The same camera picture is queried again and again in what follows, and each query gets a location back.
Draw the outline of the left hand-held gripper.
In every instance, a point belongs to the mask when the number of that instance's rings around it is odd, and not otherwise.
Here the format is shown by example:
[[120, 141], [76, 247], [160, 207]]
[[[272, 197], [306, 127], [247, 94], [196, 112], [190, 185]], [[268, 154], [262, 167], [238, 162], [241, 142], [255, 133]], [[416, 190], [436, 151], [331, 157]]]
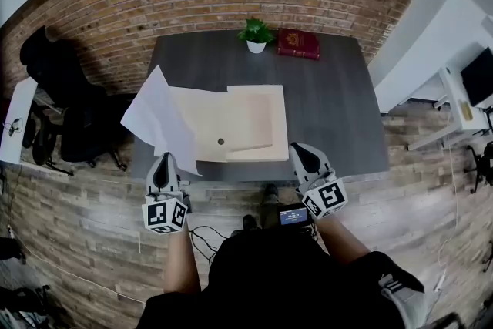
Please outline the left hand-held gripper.
[[157, 234], [182, 232], [189, 212], [189, 195], [179, 190], [172, 153], [164, 153], [151, 165], [146, 189], [146, 202], [142, 205], [145, 228]]

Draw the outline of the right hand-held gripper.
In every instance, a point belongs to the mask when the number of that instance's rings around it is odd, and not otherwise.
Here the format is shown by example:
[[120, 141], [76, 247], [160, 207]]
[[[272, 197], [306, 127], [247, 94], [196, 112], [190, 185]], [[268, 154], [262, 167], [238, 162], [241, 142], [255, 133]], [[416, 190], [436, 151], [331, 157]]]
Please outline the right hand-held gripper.
[[305, 143], [291, 143], [290, 160], [299, 182], [301, 202], [314, 219], [327, 217], [348, 201], [342, 179], [330, 171], [331, 165], [325, 153]]

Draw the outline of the white A4 paper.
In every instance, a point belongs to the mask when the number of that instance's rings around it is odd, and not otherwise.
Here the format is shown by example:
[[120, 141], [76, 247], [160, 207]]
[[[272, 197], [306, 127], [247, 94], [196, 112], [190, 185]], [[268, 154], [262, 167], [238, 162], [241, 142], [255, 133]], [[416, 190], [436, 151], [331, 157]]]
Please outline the white A4 paper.
[[153, 155], [173, 154], [180, 170], [201, 177], [197, 168], [200, 132], [194, 119], [198, 91], [170, 86], [156, 66], [141, 86], [120, 123], [153, 147]]

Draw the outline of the person's right forearm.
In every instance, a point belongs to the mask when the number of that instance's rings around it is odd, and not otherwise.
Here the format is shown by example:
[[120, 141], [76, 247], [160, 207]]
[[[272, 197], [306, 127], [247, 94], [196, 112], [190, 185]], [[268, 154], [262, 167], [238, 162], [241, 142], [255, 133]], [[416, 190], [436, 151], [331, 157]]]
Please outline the person's right forearm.
[[339, 264], [347, 265], [370, 253], [335, 215], [317, 219], [315, 224], [327, 252]]

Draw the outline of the person's left forearm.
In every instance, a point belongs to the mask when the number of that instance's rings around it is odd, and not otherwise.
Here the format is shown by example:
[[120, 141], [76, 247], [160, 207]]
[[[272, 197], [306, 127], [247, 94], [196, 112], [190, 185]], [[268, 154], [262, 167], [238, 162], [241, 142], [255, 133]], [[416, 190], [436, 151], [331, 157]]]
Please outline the person's left forearm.
[[169, 235], [168, 255], [163, 274], [165, 293], [199, 294], [200, 278], [187, 223], [183, 230]]

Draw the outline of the small device with blue screen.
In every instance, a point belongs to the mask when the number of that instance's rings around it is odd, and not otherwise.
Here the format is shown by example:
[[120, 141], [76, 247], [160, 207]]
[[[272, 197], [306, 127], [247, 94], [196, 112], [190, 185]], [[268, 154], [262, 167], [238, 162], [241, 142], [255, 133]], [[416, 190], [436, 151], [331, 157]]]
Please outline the small device with blue screen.
[[310, 213], [302, 203], [278, 206], [277, 216], [283, 227], [305, 227], [311, 222]]

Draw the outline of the dark grey desk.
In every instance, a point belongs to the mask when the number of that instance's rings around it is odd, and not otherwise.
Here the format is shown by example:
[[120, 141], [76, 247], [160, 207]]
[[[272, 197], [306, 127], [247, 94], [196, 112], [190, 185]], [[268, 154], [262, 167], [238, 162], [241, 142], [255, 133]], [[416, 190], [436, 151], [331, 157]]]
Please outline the dark grey desk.
[[164, 35], [151, 66], [172, 86], [220, 91], [236, 85], [281, 85], [290, 142], [323, 151], [338, 176], [388, 170], [384, 127], [356, 39], [320, 35], [317, 61], [251, 53], [233, 31]]

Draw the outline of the person's black shirt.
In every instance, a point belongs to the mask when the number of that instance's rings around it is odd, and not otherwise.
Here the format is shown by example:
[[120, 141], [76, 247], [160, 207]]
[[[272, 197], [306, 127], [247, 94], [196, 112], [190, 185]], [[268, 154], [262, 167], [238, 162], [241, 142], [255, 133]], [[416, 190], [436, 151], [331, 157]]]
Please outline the person's black shirt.
[[250, 230], [223, 241], [204, 290], [151, 297], [136, 329], [405, 329], [388, 274], [424, 292], [384, 253], [343, 265], [305, 233]]

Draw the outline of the red book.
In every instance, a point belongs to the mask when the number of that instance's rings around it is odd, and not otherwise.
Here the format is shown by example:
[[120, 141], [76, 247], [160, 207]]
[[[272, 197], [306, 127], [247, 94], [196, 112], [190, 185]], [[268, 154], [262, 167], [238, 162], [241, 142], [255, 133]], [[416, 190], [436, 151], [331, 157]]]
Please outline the red book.
[[281, 28], [277, 36], [277, 54], [318, 61], [320, 43], [313, 33]]

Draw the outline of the green plant in white pot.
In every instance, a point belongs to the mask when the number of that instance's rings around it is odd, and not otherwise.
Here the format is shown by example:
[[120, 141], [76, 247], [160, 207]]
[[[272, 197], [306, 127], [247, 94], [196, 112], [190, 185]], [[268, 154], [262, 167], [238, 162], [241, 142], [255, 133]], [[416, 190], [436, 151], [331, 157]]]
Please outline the green plant in white pot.
[[253, 54], [260, 54], [266, 45], [275, 39], [267, 25], [258, 18], [247, 18], [246, 26], [238, 34], [238, 38], [246, 42], [247, 48]]

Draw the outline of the small white table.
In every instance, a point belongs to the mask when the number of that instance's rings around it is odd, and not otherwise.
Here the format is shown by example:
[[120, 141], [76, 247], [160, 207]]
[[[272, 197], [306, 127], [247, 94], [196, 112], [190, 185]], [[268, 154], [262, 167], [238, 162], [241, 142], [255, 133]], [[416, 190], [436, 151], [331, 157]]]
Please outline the small white table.
[[2, 124], [0, 161], [19, 164], [22, 141], [38, 83], [31, 77], [19, 82], [13, 92], [5, 121]]

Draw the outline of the white desk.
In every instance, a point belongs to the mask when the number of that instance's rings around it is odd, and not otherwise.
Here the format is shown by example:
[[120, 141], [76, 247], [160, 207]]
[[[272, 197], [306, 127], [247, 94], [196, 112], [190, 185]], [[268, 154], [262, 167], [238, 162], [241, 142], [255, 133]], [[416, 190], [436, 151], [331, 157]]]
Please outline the white desk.
[[[462, 82], [461, 70], [468, 66], [485, 47], [477, 42], [473, 42], [463, 48], [452, 59], [445, 63], [445, 66], [438, 70], [438, 75], [444, 87], [444, 95], [435, 105], [450, 105], [449, 119], [446, 127], [434, 132], [426, 137], [422, 137], [416, 142], [407, 146], [408, 151], [420, 149], [430, 143], [441, 140], [444, 147], [450, 148], [465, 139], [473, 137], [476, 133], [489, 127], [487, 116], [481, 108], [473, 107], [469, 101], [468, 94]], [[465, 121], [458, 101], [468, 102], [473, 113], [472, 121]]]

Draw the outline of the person's grey striped shorts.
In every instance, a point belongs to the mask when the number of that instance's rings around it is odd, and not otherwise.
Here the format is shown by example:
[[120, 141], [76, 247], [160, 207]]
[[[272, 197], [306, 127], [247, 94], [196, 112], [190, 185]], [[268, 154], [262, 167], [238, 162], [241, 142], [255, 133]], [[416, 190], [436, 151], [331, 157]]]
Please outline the person's grey striped shorts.
[[423, 327], [428, 313], [428, 302], [424, 292], [413, 290], [391, 274], [378, 281], [381, 293], [397, 308], [405, 329]]

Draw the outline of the black mesh office chair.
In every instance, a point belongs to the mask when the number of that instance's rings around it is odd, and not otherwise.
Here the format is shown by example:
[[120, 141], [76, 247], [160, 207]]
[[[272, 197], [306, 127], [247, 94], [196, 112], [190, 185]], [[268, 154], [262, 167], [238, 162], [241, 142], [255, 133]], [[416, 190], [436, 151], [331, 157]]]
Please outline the black mesh office chair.
[[482, 180], [493, 186], [493, 141], [486, 145], [481, 155], [478, 155], [470, 145], [467, 145], [466, 149], [472, 152], [475, 161], [475, 168], [464, 169], [464, 173], [476, 172], [475, 187], [470, 192], [476, 193], [478, 184]]

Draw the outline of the black monitor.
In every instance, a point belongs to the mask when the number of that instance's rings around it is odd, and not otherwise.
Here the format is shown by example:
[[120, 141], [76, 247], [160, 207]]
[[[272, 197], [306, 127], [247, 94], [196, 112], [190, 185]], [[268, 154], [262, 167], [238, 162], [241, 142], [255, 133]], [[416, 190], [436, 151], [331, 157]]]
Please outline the black monitor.
[[493, 52], [484, 49], [461, 71], [462, 82], [472, 106], [493, 95]]

